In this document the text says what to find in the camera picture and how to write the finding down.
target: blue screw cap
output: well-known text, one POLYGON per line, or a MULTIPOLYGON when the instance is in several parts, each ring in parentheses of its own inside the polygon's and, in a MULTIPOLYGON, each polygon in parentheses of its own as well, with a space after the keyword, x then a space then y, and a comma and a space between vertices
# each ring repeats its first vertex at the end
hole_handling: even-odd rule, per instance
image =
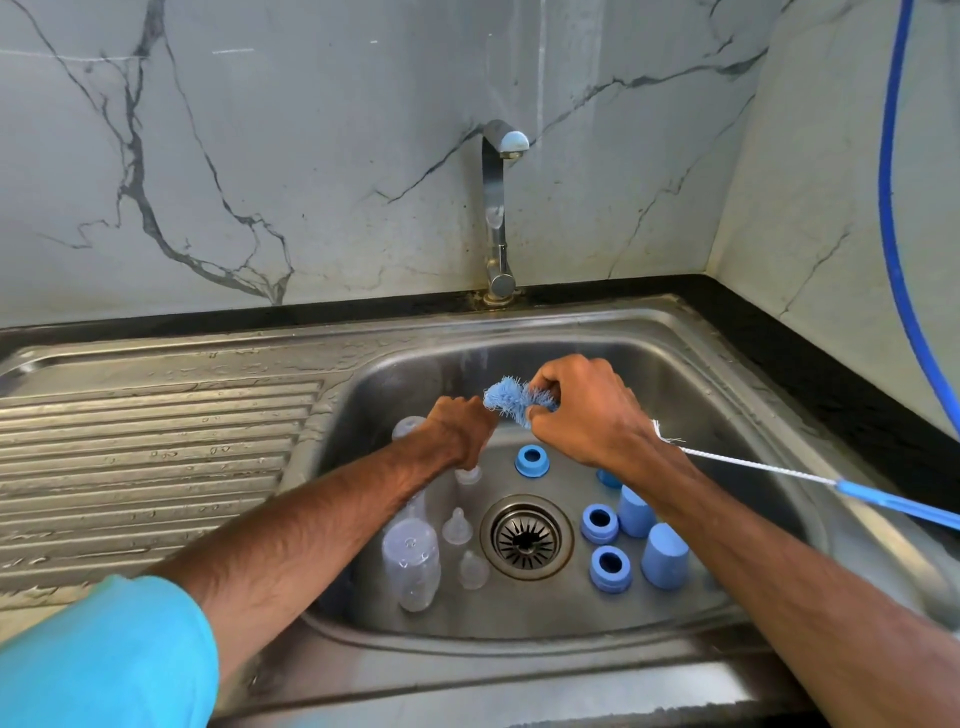
POLYGON ((608 473, 607 471, 597 471, 597 480, 608 488, 619 488, 623 485, 623 483, 616 479, 613 473, 608 473))
POLYGON ((630 559, 616 546, 600 546, 590 556, 590 581, 601 592, 620 594, 633 580, 630 559))
POLYGON ((524 477, 542 477, 550 470, 550 458, 539 445, 524 445, 516 454, 516 470, 524 477))
POLYGON ((594 503, 584 509, 584 515, 580 519, 580 531, 592 544, 612 543, 619 530, 616 514, 609 505, 594 503))
POLYGON ((616 516, 620 519, 620 530, 635 539, 645 539, 650 534, 650 529, 657 524, 654 509, 627 486, 620 489, 616 516))
POLYGON ((666 523, 650 529, 640 569, 660 589, 680 589, 686 582, 690 547, 666 523))

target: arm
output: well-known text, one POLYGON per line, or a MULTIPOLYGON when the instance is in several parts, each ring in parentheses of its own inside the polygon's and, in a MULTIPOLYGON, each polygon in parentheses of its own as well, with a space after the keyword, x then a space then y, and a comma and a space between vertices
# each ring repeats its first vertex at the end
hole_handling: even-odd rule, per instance
POLYGON ((542 441, 616 474, 686 540, 835 726, 960 724, 960 644, 740 504, 664 443, 610 364, 569 356, 531 386, 542 441), (727 526, 735 522, 737 528, 727 526))
POLYGON ((479 398, 442 398, 403 439, 271 498, 149 573, 200 605, 223 680, 306 609, 417 491, 445 470, 476 465, 495 427, 479 398))

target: forearm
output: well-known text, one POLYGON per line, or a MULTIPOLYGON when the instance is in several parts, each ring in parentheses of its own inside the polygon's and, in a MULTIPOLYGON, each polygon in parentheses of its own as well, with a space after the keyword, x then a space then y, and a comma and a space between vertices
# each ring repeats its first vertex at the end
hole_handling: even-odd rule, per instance
POLYGON ((153 567, 204 610, 221 679, 292 622, 401 505, 464 457, 442 426, 407 437, 219 528, 153 567))
POLYGON ((761 518, 664 447, 667 459, 645 458, 643 472, 628 469, 625 482, 750 614, 832 725, 958 724, 960 645, 950 634, 761 518), (659 472, 651 473, 651 463, 659 472))

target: blue bristles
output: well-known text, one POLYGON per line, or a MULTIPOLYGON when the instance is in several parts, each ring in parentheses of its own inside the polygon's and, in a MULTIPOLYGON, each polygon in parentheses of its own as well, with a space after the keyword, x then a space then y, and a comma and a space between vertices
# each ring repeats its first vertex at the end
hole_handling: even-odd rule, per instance
POLYGON ((527 407, 531 404, 539 404, 551 412, 557 409, 557 403, 549 392, 542 389, 531 390, 527 382, 520 381, 515 376, 504 376, 484 392, 483 403, 487 409, 499 412, 527 429, 530 429, 527 407))

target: blue hose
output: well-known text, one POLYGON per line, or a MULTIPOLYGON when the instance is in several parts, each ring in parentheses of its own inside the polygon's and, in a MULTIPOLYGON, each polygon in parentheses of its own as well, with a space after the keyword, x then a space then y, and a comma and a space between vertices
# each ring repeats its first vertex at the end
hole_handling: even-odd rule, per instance
POLYGON ((897 249, 897 231, 893 210, 893 157, 894 137, 897 131, 897 103, 900 98, 900 79, 903 76, 903 60, 906 56, 906 41, 910 35, 910 18, 913 15, 913 0, 901 0, 900 19, 894 39, 893 57, 890 59, 890 76, 887 79, 887 96, 883 103, 883 128, 880 134, 880 165, 877 179, 880 212, 880 238, 883 241, 883 257, 887 266, 887 278, 894 296, 894 304, 903 324, 903 331, 910 342, 926 380, 930 382, 937 400, 947 413, 953 429, 960 434, 960 402, 957 401, 950 383, 944 376, 926 342, 920 321, 910 302, 906 289, 900 252, 897 249))

